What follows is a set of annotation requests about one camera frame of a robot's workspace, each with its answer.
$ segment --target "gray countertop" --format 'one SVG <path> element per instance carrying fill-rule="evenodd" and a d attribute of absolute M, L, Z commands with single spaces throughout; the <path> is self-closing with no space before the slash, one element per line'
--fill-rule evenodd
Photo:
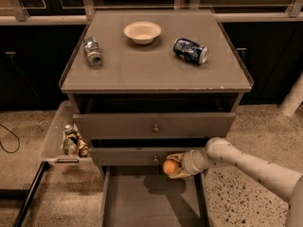
<path fill-rule="evenodd" d="M 138 21 L 160 25 L 160 36 L 149 45 L 135 44 L 123 30 Z M 103 64 L 89 67 L 81 46 L 63 82 L 65 93 L 251 90 L 251 83 L 209 10 L 100 10 L 85 37 L 89 35 L 98 40 Z M 207 46 L 206 63 L 197 66 L 176 57 L 172 47 L 177 38 Z"/>

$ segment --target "terrazzo floor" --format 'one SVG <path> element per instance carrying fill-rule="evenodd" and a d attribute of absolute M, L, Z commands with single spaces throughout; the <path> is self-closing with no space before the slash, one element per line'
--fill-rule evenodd
<path fill-rule="evenodd" d="M 14 154 L 0 148 L 0 188 L 28 189 L 55 112 L 2 112 L 0 123 L 20 138 Z M 0 127 L 7 150 L 14 136 Z M 303 172 L 303 105 L 286 117 L 277 105 L 239 106 L 226 139 L 238 149 Z M 52 166 L 43 176 L 23 226 L 98 226 L 103 177 L 93 164 L 67 172 Z M 234 166 L 210 169 L 206 192 L 214 227 L 281 227 L 288 205 Z M 12 226 L 18 201 L 0 200 L 0 226 Z"/>

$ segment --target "bowl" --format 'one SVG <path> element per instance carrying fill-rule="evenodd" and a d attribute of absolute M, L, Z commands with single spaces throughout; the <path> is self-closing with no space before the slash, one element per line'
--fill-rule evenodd
<path fill-rule="evenodd" d="M 124 34 L 136 44 L 150 44 L 161 33 L 161 27 L 151 22 L 135 22 L 124 28 Z"/>

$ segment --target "speckled floor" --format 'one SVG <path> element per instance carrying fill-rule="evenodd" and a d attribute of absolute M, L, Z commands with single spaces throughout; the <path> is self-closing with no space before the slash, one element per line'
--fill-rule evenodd
<path fill-rule="evenodd" d="M 14 154 L 0 148 L 0 188 L 27 189 L 55 112 L 3 112 L 0 123 L 20 138 Z M 16 139 L 0 127 L 0 139 L 14 150 Z M 288 118 L 276 105 L 239 106 L 226 139 L 240 150 L 303 172 L 303 106 Z M 23 226 L 98 226 L 103 178 L 94 165 L 44 175 Z M 281 227 L 288 205 L 234 166 L 210 169 L 206 177 L 214 227 Z M 12 226 L 20 203 L 0 201 L 0 226 Z"/>

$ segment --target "white pole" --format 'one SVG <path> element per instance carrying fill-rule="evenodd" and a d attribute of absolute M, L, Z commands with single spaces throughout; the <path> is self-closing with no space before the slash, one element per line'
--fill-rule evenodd
<path fill-rule="evenodd" d="M 294 84 L 291 92 L 287 94 L 280 105 L 280 110 L 286 116 L 292 116 L 303 101 L 303 73 Z"/>

